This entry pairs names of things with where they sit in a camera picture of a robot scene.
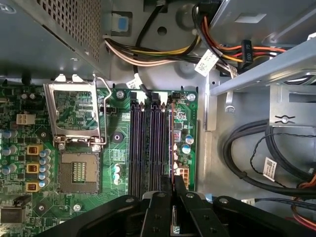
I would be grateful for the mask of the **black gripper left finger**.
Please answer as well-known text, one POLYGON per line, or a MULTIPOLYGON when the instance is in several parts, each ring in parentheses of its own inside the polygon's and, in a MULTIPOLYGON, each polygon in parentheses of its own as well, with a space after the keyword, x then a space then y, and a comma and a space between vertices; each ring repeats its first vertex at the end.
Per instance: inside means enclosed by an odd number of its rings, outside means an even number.
POLYGON ((171 181, 160 177, 158 190, 118 197, 41 233, 42 237, 168 237, 171 181))

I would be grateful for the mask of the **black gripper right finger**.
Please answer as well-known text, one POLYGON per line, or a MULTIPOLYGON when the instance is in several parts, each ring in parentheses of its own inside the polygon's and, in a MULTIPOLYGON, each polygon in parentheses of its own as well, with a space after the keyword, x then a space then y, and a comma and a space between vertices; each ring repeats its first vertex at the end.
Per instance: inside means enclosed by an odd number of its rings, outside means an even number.
POLYGON ((188 192, 182 176, 174 176, 185 221, 192 221, 198 237, 314 237, 316 232, 228 196, 208 203, 188 192))

